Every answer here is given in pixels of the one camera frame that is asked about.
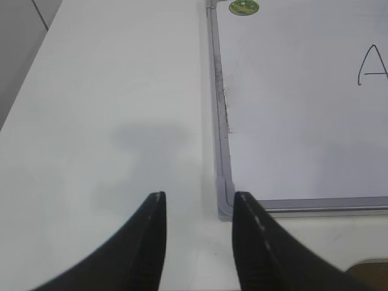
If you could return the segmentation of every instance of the white tabletop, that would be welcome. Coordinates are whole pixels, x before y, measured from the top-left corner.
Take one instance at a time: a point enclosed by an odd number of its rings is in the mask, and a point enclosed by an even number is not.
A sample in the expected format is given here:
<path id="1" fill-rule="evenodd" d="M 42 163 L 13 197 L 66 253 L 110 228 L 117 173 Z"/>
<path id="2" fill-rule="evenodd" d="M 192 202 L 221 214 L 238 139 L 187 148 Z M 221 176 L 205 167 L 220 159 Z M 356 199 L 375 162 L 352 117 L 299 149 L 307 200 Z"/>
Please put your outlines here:
<path id="1" fill-rule="evenodd" d="M 203 0 L 65 0 L 0 133 L 0 290 L 31 289 L 167 192 L 161 290 L 237 289 L 216 213 Z M 284 219 L 346 269 L 388 256 L 387 217 Z"/>

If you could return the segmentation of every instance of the white surface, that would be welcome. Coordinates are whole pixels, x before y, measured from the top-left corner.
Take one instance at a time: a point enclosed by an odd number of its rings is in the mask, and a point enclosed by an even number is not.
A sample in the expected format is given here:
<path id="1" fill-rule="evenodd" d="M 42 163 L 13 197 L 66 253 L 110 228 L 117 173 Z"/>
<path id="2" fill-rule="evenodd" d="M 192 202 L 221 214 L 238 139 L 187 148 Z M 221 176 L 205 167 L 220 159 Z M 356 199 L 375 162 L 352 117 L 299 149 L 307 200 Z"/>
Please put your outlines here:
<path id="1" fill-rule="evenodd" d="M 209 78 L 204 1 L 62 3 L 0 132 L 0 290 L 71 267 L 160 189 L 161 290 L 238 288 L 216 214 Z M 386 217 L 281 222 L 343 269 L 388 256 Z"/>
<path id="2" fill-rule="evenodd" d="M 236 189 L 257 199 L 387 196 L 386 0 L 217 8 Z"/>

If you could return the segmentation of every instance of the green sticker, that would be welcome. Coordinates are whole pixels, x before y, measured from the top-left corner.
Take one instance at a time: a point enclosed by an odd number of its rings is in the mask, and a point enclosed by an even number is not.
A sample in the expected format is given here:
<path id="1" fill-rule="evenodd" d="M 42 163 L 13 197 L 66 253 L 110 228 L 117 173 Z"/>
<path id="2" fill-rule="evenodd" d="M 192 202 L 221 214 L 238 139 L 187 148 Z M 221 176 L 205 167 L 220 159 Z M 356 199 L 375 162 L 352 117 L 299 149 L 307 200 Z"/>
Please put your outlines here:
<path id="1" fill-rule="evenodd" d="M 229 10 L 235 15 L 247 16 L 259 11 L 259 4 L 254 0 L 236 0 L 229 5 Z"/>

